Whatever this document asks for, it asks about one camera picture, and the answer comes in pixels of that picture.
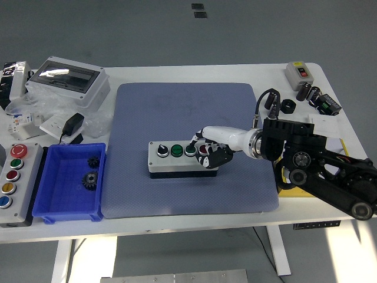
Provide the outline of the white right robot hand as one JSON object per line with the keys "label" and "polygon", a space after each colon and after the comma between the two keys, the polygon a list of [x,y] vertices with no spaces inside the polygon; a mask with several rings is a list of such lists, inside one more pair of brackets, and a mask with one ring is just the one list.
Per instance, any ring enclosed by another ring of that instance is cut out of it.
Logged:
{"label": "white right robot hand", "polygon": [[192,149],[200,140],[205,139],[206,156],[196,154],[197,161],[206,169],[219,167],[233,158],[233,152],[243,151],[254,158],[253,140],[256,129],[249,131],[224,126],[207,126],[196,132],[188,148]]}

